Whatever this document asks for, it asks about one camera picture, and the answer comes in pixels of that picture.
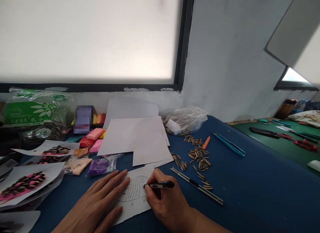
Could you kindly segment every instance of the black window frame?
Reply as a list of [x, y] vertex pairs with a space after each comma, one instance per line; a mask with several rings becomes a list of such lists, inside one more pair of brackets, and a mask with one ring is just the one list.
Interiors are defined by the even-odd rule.
[[274, 90], [310, 90], [310, 91], [319, 91], [317, 87], [315, 87], [310, 82], [297, 82], [297, 81], [283, 81], [282, 79], [287, 73], [288, 66], [284, 70], [283, 74], [281, 75], [280, 79], [278, 80]]
[[181, 91], [184, 81], [184, 71], [188, 51], [194, 0], [183, 0], [177, 60], [173, 84], [85, 84], [85, 83], [11, 83], [0, 82], [0, 92], [9, 92], [9, 88], [45, 89], [50, 87], [67, 88], [66, 92], [116, 92], [136, 91], [132, 88], [142, 88], [143, 91]]

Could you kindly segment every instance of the black marker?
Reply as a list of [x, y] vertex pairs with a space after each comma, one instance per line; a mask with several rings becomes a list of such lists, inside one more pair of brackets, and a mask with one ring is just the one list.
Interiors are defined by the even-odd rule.
[[173, 188], [174, 183], [172, 181], [161, 181], [155, 184], [146, 184], [152, 189], [163, 189], [163, 188]]

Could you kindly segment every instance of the black phone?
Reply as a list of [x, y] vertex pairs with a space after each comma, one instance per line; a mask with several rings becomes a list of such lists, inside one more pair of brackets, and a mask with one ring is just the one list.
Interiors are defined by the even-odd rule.
[[273, 131], [268, 131], [268, 130], [259, 129], [259, 128], [255, 128], [255, 127], [250, 127], [249, 129], [254, 133], [258, 133], [261, 135], [265, 135], [265, 136], [269, 136], [269, 137], [273, 137], [273, 138], [277, 138], [277, 139], [280, 138], [280, 136], [278, 136], [277, 133], [273, 132]]

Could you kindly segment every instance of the drawing on paper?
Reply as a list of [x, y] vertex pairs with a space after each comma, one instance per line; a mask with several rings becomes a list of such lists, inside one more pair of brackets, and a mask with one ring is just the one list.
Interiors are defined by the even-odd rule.
[[131, 206], [133, 206], [133, 201], [142, 198], [143, 202], [146, 202], [146, 192], [143, 186], [147, 183], [148, 177], [137, 176], [136, 178], [130, 180], [128, 187], [124, 190], [119, 201], [127, 202], [131, 201]]

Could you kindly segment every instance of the left hand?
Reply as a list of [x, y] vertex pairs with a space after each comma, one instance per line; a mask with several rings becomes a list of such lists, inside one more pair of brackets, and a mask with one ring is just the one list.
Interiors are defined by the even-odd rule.
[[122, 181], [127, 172], [116, 170], [93, 183], [52, 233], [106, 232], [121, 215], [122, 207], [113, 209], [98, 223], [128, 186], [129, 177]]

